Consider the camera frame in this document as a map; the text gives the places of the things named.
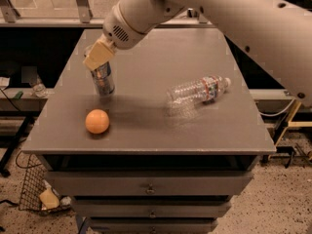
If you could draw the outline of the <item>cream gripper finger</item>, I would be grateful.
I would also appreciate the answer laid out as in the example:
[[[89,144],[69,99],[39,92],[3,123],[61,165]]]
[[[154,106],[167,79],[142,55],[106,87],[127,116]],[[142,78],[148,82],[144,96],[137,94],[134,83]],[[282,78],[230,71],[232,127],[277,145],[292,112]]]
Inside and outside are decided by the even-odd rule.
[[[88,51],[83,63],[91,71],[110,61],[115,56],[115,45],[107,39],[97,39]]]

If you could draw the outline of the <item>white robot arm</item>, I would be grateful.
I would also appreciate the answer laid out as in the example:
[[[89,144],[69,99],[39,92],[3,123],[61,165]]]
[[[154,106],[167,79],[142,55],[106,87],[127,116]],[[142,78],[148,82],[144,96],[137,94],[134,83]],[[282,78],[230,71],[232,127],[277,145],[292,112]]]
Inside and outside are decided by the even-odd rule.
[[[97,69],[188,8],[199,11],[302,104],[312,105],[312,14],[285,0],[119,0],[84,64]]]

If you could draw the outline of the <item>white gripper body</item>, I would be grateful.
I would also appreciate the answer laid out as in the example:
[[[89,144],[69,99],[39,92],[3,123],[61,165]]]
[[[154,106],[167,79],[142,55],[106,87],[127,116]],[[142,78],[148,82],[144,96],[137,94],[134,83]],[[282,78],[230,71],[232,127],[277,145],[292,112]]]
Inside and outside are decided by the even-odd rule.
[[[120,0],[104,19],[103,33],[115,46],[127,50],[153,28],[151,0]]]

